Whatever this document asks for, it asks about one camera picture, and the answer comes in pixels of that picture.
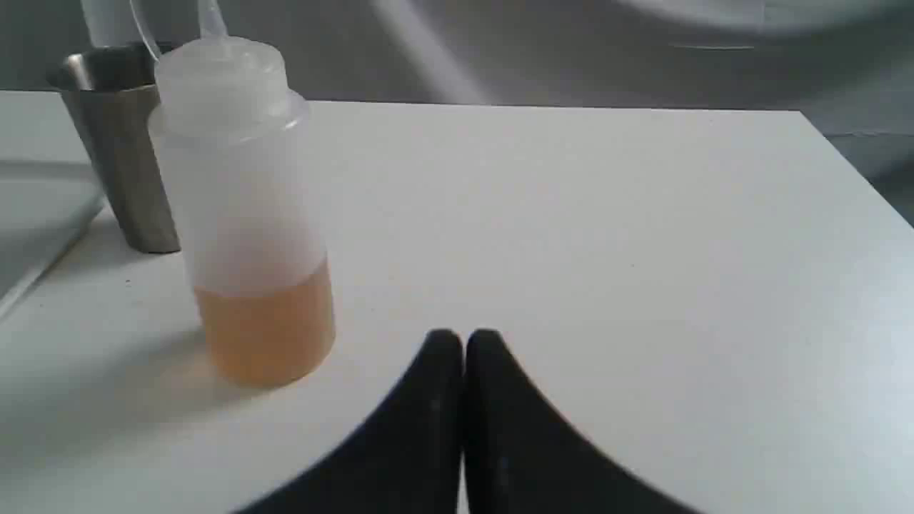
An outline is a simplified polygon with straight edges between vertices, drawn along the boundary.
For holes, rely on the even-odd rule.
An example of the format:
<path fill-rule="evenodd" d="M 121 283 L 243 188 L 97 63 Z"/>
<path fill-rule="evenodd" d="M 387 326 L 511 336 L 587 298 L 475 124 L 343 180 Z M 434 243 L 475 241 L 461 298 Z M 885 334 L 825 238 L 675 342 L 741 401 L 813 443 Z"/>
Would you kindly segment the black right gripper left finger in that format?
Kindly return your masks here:
<path fill-rule="evenodd" d="M 428 332 L 386 399 L 333 452 L 247 513 L 454 513 L 463 345 Z"/>

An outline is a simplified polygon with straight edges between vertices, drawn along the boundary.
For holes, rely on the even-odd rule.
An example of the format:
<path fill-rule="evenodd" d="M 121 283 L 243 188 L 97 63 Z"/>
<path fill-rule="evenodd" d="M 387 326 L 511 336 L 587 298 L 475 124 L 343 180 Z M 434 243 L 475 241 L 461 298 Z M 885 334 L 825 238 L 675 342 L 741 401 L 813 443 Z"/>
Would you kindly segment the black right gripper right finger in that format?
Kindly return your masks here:
<path fill-rule="evenodd" d="M 546 400 L 496 330 L 466 345 L 471 513 L 688 513 L 591 445 Z"/>

